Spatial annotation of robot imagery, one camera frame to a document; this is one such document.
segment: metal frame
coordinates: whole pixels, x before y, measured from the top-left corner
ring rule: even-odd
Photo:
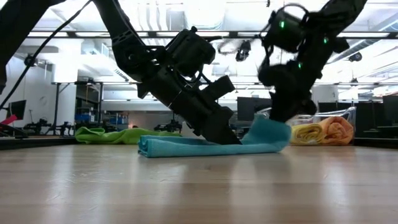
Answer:
[[[53,31],[32,31],[27,36],[28,39],[45,39],[52,34]],[[137,31],[138,36],[142,39],[173,39],[178,31]],[[210,31],[199,30],[198,35],[204,38],[221,37],[223,39],[250,39],[258,35],[258,30],[239,30],[239,31]],[[339,37],[346,39],[381,39],[394,40],[398,39],[398,32],[342,32]],[[107,31],[67,31],[59,32],[54,38],[56,39],[109,39],[110,34]]]
[[[89,82],[92,85],[136,85],[139,82]],[[72,85],[86,85],[86,84],[80,84],[80,82],[62,82],[62,83],[57,83],[53,82],[53,85],[56,84],[61,84],[61,85],[67,85],[67,84],[72,84]],[[258,86],[263,86],[262,89],[264,89],[264,85],[260,82],[235,82],[233,83],[234,85],[240,86],[240,85],[258,85]],[[374,86],[390,86],[390,85],[398,85],[398,82],[374,82],[374,83],[345,83],[345,82],[337,82],[337,83],[315,83],[314,86],[324,86],[324,85],[339,85],[339,86],[362,86],[362,85],[374,85]]]
[[[57,86],[57,92],[55,93],[55,110],[54,110],[54,122],[52,124],[53,135],[57,135],[56,127],[57,127],[57,120],[58,120],[58,104],[59,104],[59,95],[60,93],[69,85],[100,85],[99,89],[99,97],[98,97],[98,124],[101,124],[102,119],[102,101],[104,100],[104,83],[103,82],[65,82],[65,83],[57,83],[53,82],[53,85]],[[64,88],[60,90],[61,85],[66,85]]]

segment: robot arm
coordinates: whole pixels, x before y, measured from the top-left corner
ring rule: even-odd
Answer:
[[[262,62],[259,80],[265,86],[275,87],[270,119],[286,122],[300,112],[316,113],[310,89],[322,77],[323,67],[332,53],[349,48],[347,41],[337,36],[355,21],[366,1],[330,0],[318,12],[308,12],[293,4],[305,11],[303,19],[283,8],[272,13],[267,35],[261,38],[266,52],[277,46],[297,56],[284,65],[270,66],[269,56]]]
[[[196,28],[179,32],[165,47],[146,46],[117,0],[92,1],[111,36],[118,67],[140,83],[137,85],[139,98],[152,93],[175,114],[183,117],[196,135],[202,135],[208,141],[240,144],[228,126],[233,112],[216,103],[218,98],[234,90],[228,76],[208,83],[203,90],[199,89],[200,78],[195,82],[184,78],[192,78],[196,72],[201,74],[203,65],[210,64],[215,58],[215,49],[196,35]],[[4,20],[0,21],[4,23],[0,24],[0,32],[5,37],[0,37],[0,43],[2,49],[3,45],[10,46],[0,56],[0,66],[4,68],[0,73],[0,80],[3,80],[4,85],[8,61],[45,11],[60,2],[63,1],[9,0],[2,8],[0,18]]]

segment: ceiling duct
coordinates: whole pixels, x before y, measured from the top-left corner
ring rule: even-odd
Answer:
[[[126,74],[124,71],[120,70],[118,67],[116,67],[116,68],[113,70],[113,72],[114,72],[115,74],[119,75],[120,77],[122,77],[122,78],[124,79],[125,82],[128,82],[128,81],[129,81],[129,76],[127,76],[127,74]]]
[[[375,28],[370,30],[370,32],[397,32],[398,31],[398,13],[394,14],[390,18],[386,19],[385,21],[381,22],[378,24]],[[341,59],[344,59],[346,57],[349,57],[356,52],[359,52],[360,50],[369,47],[372,44],[375,44],[376,42],[379,42],[381,39],[366,39],[366,40],[359,40],[356,42],[350,42],[350,45],[352,46],[350,49],[344,51],[343,53],[340,53],[338,55],[335,55],[334,57],[332,56],[331,60],[329,63],[334,63],[337,62]]]
[[[109,48],[104,43],[98,43],[94,40],[85,40],[81,44],[82,54],[88,55],[104,55],[109,57]]]

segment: folded towel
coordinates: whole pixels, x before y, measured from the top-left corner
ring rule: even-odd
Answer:
[[[197,138],[142,136],[139,153],[146,157],[221,156],[279,152],[289,143],[290,126],[257,116],[242,145],[219,145]]]
[[[349,144],[354,138],[354,127],[344,118],[333,116],[319,122],[325,137],[322,144]]]
[[[319,124],[299,124],[292,126],[290,143],[296,145],[320,144],[323,137],[324,133]]]
[[[76,131],[75,138],[78,142],[84,142],[86,144],[137,144],[139,138],[143,135],[180,136],[176,133],[149,131],[143,128],[132,128],[118,132],[105,133],[103,128],[88,129],[86,127],[81,127]]]

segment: computer monitor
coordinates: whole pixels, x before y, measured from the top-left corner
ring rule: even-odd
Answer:
[[[8,104],[7,118],[15,115],[18,120],[23,120],[25,115],[26,100],[11,102]]]
[[[238,121],[252,121],[254,114],[272,106],[271,99],[238,97]]]
[[[398,121],[398,96],[383,96],[383,105],[386,119],[396,123]]]

